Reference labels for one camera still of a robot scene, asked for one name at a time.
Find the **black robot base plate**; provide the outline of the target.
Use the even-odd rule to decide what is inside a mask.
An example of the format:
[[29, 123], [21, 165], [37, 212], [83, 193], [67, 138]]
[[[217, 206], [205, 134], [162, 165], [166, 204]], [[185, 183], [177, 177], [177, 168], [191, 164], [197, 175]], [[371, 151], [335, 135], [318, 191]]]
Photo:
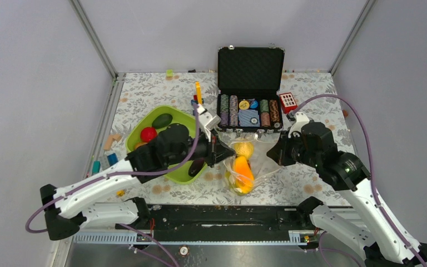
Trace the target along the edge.
[[297, 206], [141, 204], [140, 217], [128, 227], [159, 242], [279, 243], [291, 233], [311, 238], [319, 232]]

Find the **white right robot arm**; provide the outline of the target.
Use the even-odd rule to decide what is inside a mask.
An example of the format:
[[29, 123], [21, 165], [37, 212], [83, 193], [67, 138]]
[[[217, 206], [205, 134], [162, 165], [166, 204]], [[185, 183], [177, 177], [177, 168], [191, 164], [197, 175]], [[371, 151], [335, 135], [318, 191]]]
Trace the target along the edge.
[[333, 134], [321, 122], [297, 122], [281, 131], [267, 156], [280, 166], [303, 164], [315, 169], [356, 210], [366, 228], [336, 216], [325, 204], [309, 197], [299, 206], [298, 225], [317, 226], [359, 254], [366, 266], [424, 266], [427, 243], [416, 240], [387, 210], [373, 186], [371, 173], [354, 154], [340, 151]]

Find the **green starfruit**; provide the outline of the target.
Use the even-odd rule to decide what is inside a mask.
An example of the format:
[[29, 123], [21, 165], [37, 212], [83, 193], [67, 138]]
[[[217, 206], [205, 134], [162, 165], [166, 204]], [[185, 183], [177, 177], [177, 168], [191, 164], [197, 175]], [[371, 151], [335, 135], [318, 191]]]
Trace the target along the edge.
[[239, 195], [249, 194], [254, 188], [254, 181], [246, 177], [230, 177], [228, 182], [233, 191]]

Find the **orange yellow mango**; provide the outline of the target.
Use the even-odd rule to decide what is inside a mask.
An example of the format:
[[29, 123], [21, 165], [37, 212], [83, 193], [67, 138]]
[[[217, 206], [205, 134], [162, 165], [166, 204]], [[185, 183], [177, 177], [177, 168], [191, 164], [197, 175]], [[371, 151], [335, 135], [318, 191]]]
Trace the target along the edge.
[[254, 175], [252, 173], [248, 160], [243, 156], [235, 158], [233, 163], [233, 172], [234, 177], [236, 178], [246, 177], [254, 181]]

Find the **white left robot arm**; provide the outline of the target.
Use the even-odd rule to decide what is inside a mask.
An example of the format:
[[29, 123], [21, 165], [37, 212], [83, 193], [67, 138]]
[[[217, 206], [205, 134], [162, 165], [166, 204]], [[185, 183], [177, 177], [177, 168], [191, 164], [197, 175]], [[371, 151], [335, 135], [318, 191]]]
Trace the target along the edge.
[[85, 181], [60, 188], [51, 184], [41, 187], [48, 236], [56, 241], [83, 228], [121, 224], [145, 228], [150, 223], [150, 212], [143, 198], [134, 197], [120, 204], [102, 203], [102, 199], [163, 176], [183, 162], [203, 160], [213, 167], [233, 155], [234, 150], [220, 141], [215, 131], [210, 137], [199, 132], [194, 140], [186, 126], [172, 124], [123, 160]]

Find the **yellow lemon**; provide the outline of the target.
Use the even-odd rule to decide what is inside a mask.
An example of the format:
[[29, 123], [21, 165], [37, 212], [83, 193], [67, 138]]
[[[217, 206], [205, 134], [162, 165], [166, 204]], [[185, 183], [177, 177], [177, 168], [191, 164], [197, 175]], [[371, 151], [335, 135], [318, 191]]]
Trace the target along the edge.
[[251, 142], [234, 143], [234, 150], [238, 157], [243, 156], [247, 160], [249, 160], [251, 156], [254, 154], [254, 146]]

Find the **clear zip top bag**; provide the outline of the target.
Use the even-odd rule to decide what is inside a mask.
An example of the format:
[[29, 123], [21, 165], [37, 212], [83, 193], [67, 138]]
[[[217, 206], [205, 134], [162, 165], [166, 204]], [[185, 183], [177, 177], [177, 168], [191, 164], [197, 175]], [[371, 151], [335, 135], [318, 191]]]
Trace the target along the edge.
[[[273, 160], [268, 158], [266, 155], [268, 150], [270, 150], [276, 144], [277, 140], [278, 140], [277, 137], [271, 137], [271, 136], [267, 136], [265, 139], [263, 139], [259, 137], [259, 134], [253, 133], [253, 134], [241, 135], [240, 137], [236, 137], [229, 142], [229, 147], [232, 149], [234, 149], [234, 143], [237, 143], [237, 142], [251, 142], [253, 144], [254, 154], [248, 160], [248, 163], [254, 175], [253, 190], [256, 187], [263, 184], [267, 179], [272, 177], [273, 174], [275, 174], [280, 170], [280, 166], [276, 164]], [[234, 191], [230, 186], [230, 183], [228, 182], [228, 178], [234, 176], [233, 163], [235, 158], [237, 157], [238, 156], [235, 155], [222, 162], [225, 167], [225, 179], [228, 183], [230, 191], [232, 192]]]

